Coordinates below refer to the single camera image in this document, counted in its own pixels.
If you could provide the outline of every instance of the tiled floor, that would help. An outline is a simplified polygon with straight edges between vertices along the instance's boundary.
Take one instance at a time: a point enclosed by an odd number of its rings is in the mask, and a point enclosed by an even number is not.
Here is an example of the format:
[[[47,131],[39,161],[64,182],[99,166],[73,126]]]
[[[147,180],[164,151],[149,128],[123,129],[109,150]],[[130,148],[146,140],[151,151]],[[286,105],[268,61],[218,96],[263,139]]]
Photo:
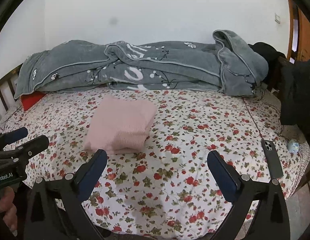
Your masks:
[[[306,184],[298,192],[292,195],[287,201],[287,210],[289,216],[290,230],[291,230],[291,240],[298,240],[298,238],[303,234],[305,229],[310,223],[310,190]],[[245,237],[246,232],[250,226],[250,222],[245,223],[242,226],[236,240],[240,240]],[[212,234],[207,234],[201,240],[209,240]],[[142,236],[133,235],[117,235],[111,234],[106,238],[107,240],[146,240]]]

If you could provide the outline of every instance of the human hand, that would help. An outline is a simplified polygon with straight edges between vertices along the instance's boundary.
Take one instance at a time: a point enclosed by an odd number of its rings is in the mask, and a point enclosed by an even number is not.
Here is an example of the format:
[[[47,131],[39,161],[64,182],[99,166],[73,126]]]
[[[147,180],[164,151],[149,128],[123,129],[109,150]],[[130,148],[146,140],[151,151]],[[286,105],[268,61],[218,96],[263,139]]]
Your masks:
[[[14,197],[15,193],[13,189],[6,187],[4,195],[0,199],[0,213],[5,212],[3,220],[12,232],[17,229],[17,209],[13,204]]]

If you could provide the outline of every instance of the floral bedsheet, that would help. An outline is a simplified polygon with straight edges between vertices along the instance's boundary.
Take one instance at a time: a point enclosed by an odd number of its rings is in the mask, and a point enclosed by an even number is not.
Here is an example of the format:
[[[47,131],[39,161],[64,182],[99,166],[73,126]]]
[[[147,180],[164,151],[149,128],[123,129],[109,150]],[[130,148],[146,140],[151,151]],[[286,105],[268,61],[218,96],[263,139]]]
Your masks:
[[[22,126],[29,131],[28,138],[7,150],[41,134],[50,139],[49,148],[32,158],[26,168],[24,182],[29,187],[38,176],[60,179],[91,158],[83,151],[83,141],[94,110],[106,94],[147,99],[158,106],[144,151],[109,156],[92,195],[83,202],[94,224],[116,233],[196,239],[214,232],[231,203],[224,200],[207,168],[207,154],[215,149],[240,174],[268,182],[258,130],[276,146],[286,198],[294,192],[310,160],[303,134],[296,127],[280,125],[280,103],[267,91],[263,98],[243,99],[217,92],[96,88],[49,94],[26,113],[17,107],[7,113],[0,132]],[[287,151],[291,138],[300,142],[297,155]],[[247,219],[256,206],[252,204]]]

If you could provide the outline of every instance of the white wall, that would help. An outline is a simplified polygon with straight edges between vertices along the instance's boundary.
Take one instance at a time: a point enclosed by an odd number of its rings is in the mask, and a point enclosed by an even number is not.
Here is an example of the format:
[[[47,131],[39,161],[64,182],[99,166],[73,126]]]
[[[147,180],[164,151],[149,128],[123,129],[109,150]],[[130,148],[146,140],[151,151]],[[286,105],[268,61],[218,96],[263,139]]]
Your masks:
[[[233,30],[247,43],[264,41],[287,54],[288,0],[45,0],[47,49],[71,39],[212,43],[215,29]]]
[[[31,54],[45,50],[45,0],[24,0],[0,32],[0,79]]]

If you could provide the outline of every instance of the pink sweater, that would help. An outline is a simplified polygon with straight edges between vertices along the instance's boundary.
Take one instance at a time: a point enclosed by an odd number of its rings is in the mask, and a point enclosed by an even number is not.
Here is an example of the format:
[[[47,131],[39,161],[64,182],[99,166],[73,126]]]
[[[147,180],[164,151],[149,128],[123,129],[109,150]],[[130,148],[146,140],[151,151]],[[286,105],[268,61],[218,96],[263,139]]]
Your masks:
[[[157,107],[148,100],[105,96],[91,120],[85,150],[102,149],[107,154],[142,151],[156,111]]]

